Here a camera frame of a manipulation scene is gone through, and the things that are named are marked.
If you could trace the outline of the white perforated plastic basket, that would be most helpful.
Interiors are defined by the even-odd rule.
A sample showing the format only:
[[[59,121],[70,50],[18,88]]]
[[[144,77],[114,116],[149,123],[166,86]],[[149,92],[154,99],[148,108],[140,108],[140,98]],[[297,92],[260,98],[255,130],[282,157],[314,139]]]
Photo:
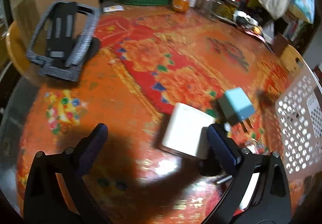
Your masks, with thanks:
[[[290,182],[321,172],[321,85],[303,66],[275,103]]]

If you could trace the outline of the light blue charger cube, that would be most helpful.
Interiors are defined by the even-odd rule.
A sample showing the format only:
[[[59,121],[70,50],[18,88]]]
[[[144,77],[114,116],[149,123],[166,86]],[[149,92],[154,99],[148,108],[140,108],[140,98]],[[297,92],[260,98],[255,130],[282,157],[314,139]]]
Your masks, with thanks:
[[[250,129],[254,128],[250,117],[255,113],[255,108],[242,88],[226,90],[218,99],[218,104],[226,122],[231,126],[241,124],[245,132],[248,131],[245,123]]]

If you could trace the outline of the white charger cube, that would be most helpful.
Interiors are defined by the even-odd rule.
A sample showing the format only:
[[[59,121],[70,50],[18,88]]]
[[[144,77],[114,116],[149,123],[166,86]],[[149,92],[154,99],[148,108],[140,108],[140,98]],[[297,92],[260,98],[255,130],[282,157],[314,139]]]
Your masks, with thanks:
[[[187,158],[204,160],[210,148],[207,128],[215,118],[184,103],[176,103],[163,135],[160,148]]]

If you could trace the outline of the white plug charger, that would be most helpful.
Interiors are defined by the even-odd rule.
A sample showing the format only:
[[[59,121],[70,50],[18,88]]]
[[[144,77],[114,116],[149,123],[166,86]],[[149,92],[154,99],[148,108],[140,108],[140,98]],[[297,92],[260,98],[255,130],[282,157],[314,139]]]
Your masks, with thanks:
[[[240,205],[238,208],[239,210],[244,211],[250,205],[251,199],[254,195],[254,192],[255,192],[255,189],[256,189],[256,186],[257,186],[257,183],[259,180],[259,176],[260,176],[260,173],[253,173],[252,174],[251,180],[249,181],[249,184],[246,188],[245,194],[240,202]]]

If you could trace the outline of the wooden chair right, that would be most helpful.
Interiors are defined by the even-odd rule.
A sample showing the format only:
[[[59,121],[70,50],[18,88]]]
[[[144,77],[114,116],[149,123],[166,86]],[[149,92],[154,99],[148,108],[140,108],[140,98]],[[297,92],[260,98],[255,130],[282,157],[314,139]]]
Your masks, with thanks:
[[[279,58],[293,77],[299,75],[301,70],[307,67],[307,64],[302,56],[291,45],[288,45],[284,49],[282,55]]]

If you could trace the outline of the wooden chair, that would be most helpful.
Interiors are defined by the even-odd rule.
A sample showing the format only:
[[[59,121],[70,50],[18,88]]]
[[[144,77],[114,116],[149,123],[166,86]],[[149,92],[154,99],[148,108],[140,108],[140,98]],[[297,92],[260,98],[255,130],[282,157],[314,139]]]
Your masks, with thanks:
[[[299,75],[301,70],[307,67],[307,64],[302,56],[291,45],[288,45],[284,49],[282,55],[279,58],[293,77]]]
[[[26,47],[22,41],[20,30],[16,21],[9,26],[5,38],[7,54],[16,70],[21,76],[24,76],[30,66],[30,62],[26,57]]]

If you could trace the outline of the black phone stand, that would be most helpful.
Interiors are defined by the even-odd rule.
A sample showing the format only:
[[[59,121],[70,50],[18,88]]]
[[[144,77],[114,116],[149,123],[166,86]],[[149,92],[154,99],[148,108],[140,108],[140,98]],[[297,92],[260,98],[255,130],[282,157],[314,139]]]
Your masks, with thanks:
[[[28,60],[40,66],[39,74],[77,82],[82,66],[100,48],[94,36],[100,8],[70,1],[55,1],[40,18],[26,50]],[[44,55],[35,53],[37,38],[48,22]]]

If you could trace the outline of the wooden chair left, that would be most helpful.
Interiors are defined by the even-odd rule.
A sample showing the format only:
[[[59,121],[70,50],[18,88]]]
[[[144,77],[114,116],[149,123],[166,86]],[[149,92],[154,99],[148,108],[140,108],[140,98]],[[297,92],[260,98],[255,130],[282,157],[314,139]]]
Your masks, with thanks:
[[[7,54],[16,70],[21,76],[24,76],[30,66],[30,62],[26,57],[26,47],[22,41],[20,30],[16,21],[9,26],[5,38]]]

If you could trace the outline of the red patterned tablecloth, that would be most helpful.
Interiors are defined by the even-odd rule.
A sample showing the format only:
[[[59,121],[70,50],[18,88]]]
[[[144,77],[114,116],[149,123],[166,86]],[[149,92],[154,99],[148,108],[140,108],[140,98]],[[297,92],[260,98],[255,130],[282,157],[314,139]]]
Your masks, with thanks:
[[[281,150],[270,106],[292,75],[259,41],[194,10],[166,7],[104,15],[96,36],[101,48],[78,83],[41,79],[20,141],[19,204],[37,151],[60,153],[104,123],[108,140],[84,176],[103,212],[114,223],[201,223],[223,188],[157,145],[176,103],[217,117],[215,99],[235,87],[256,111],[249,132],[233,127],[234,140]]]

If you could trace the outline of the blue print tote bag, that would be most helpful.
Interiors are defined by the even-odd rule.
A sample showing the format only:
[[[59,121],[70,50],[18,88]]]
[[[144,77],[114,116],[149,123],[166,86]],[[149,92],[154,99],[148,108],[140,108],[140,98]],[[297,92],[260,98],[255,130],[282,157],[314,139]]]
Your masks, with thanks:
[[[313,24],[315,0],[291,0],[288,10],[298,19]]]

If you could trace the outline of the red lid pickle jar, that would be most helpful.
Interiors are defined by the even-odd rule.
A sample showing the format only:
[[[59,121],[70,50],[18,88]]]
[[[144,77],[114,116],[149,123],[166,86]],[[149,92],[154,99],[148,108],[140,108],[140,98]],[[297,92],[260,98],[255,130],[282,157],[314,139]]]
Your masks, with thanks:
[[[234,13],[240,7],[240,0],[217,0],[213,12],[220,18],[233,21]]]

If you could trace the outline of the orange jam jar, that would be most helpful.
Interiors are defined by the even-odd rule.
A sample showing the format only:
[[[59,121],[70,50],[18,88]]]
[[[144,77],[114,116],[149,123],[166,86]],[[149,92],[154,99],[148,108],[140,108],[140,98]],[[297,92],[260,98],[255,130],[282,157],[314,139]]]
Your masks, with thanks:
[[[186,12],[189,9],[189,0],[172,0],[171,5],[177,12]]]

